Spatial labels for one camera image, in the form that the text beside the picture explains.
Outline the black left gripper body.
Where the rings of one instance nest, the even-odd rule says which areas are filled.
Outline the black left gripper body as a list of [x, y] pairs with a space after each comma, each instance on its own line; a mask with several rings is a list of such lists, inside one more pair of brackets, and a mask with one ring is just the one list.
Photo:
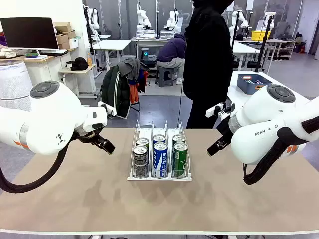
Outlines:
[[100, 136], [100, 132], [105, 126], [102, 123], [89, 125], [88, 132], [85, 131], [83, 125], [75, 128], [73, 132], [73, 140], [79, 140], [82, 143], [90, 143], [95, 146], [105, 145], [105, 139]]

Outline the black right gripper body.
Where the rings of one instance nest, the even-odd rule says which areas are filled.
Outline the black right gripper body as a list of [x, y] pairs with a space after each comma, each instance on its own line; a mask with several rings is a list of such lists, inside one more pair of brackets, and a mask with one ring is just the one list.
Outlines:
[[229, 127], [229, 120], [230, 119], [224, 119], [221, 121], [221, 123], [217, 126], [217, 130], [219, 133], [222, 135], [219, 140], [217, 141], [218, 143], [230, 143], [231, 138], [233, 136], [233, 132], [231, 131]]

